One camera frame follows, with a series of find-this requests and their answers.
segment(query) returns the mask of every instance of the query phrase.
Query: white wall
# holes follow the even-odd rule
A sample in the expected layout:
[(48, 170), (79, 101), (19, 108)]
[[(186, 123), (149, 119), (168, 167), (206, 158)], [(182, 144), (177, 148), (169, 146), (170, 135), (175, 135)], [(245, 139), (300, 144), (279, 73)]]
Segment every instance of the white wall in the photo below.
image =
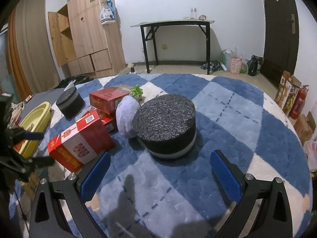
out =
[(307, 115), (317, 101), (317, 22), (302, 0), (295, 0), (299, 19), (299, 47), (294, 75), (309, 85), (302, 113)]
[[(197, 14), (214, 20), (211, 25), (212, 58), (220, 48), (238, 46), (247, 59), (251, 54), (263, 56), (265, 14), (263, 0), (115, 0), (121, 19), (122, 46), (126, 63), (144, 61), (140, 28), (130, 28), (140, 22), (182, 19), (196, 7)], [(205, 37), (199, 27), (162, 27), (156, 34), (161, 60), (206, 60)], [(163, 51), (162, 44), (168, 50)], [(153, 52), (149, 51), (149, 60)]]
[(46, 0), (45, 1), (45, 15), (46, 15), (47, 34), (49, 36), (49, 43), (50, 43), (50, 48), (51, 48), (51, 51), (52, 51), (55, 67), (57, 69), (58, 75), (59, 75), (61, 80), (69, 77), (69, 69), (68, 69), (68, 65), (67, 64), (65, 64), (63, 67), (59, 67), (58, 64), (57, 64), (56, 56), (55, 56), (54, 49), (53, 49), (52, 39), (51, 39), (50, 26), (49, 26), (49, 17), (48, 17), (47, 12), (57, 12), (65, 4), (67, 4), (66, 0)]

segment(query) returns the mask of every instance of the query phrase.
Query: red box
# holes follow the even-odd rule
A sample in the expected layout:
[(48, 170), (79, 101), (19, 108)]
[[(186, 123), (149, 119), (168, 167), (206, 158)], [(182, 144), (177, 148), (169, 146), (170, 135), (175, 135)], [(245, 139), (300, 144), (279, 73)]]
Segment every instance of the red box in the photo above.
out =
[(48, 143), (49, 155), (74, 172), (115, 145), (96, 111), (92, 111)]
[(131, 86), (118, 85), (92, 92), (89, 94), (90, 105), (112, 115), (122, 98), (129, 95), (132, 89)]
[(116, 128), (116, 122), (115, 122), (115, 117), (113, 118), (109, 114), (106, 114), (105, 112), (96, 109), (94, 107), (91, 107), (82, 117), (84, 117), (86, 114), (91, 113), (92, 111), (96, 111), (97, 114), (99, 115), (102, 123), (106, 127), (108, 132), (112, 132)]

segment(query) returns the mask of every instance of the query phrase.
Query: black folding table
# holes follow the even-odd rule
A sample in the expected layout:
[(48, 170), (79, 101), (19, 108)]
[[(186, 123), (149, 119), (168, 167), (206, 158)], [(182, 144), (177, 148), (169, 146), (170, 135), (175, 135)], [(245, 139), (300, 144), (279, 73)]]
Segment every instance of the black folding table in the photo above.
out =
[[(140, 26), (140, 28), (141, 28), (142, 43), (143, 43), (147, 73), (150, 73), (150, 67), (149, 67), (149, 59), (147, 57), (146, 41), (153, 40), (155, 63), (156, 63), (156, 65), (159, 64), (158, 53), (156, 50), (156, 42), (155, 42), (155, 33), (159, 27), (176, 26), (176, 25), (197, 25), (200, 27), (202, 32), (206, 35), (206, 62), (207, 62), (207, 66), (208, 66), (207, 75), (209, 75), (209, 72), (210, 72), (210, 24), (212, 24), (212, 23), (214, 23), (213, 20), (166, 20), (166, 21), (144, 22), (144, 23), (140, 23), (138, 25), (131, 26), (131, 27)], [(146, 36), (144, 33), (144, 27), (151, 28)]]

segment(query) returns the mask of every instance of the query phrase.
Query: black bag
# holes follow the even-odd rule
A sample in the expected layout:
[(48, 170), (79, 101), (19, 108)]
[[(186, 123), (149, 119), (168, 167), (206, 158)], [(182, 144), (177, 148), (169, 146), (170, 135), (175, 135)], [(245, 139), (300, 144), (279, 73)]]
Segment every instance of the black bag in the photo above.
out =
[(256, 75), (256, 71), (257, 71), (257, 67), (258, 67), (258, 60), (256, 59), (252, 59), (250, 61), (248, 61), (248, 74), (250, 76), (255, 76)]

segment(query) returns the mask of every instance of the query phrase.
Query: curtain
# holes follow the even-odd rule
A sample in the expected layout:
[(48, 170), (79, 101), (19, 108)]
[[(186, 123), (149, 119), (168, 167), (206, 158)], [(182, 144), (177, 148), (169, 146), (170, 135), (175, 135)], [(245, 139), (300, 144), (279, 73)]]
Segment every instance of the curtain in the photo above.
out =
[(17, 93), (19, 95), (19, 100), (25, 100), (29, 95), (33, 94), (28, 82), (25, 78), (17, 46), (15, 40), (15, 11), (13, 9), (8, 23), (8, 59), (10, 64), (11, 73), (15, 82)]
[(15, 17), (17, 50), (31, 91), (53, 89), (59, 76), (46, 29), (45, 0), (20, 0)]

